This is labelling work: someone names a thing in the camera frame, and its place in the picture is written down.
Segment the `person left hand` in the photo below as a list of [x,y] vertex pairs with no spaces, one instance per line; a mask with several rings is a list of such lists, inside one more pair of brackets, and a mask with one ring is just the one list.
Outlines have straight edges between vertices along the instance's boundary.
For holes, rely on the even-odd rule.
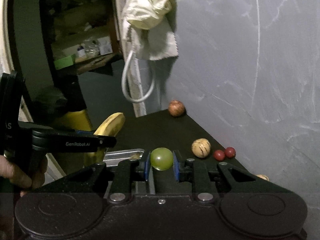
[[16,164],[11,163],[1,155],[1,177],[9,179],[12,184],[18,185],[21,189],[20,197],[28,193],[28,189],[38,189],[45,182],[45,173],[47,172],[48,160],[44,156],[40,164],[36,166],[35,174],[29,177]]

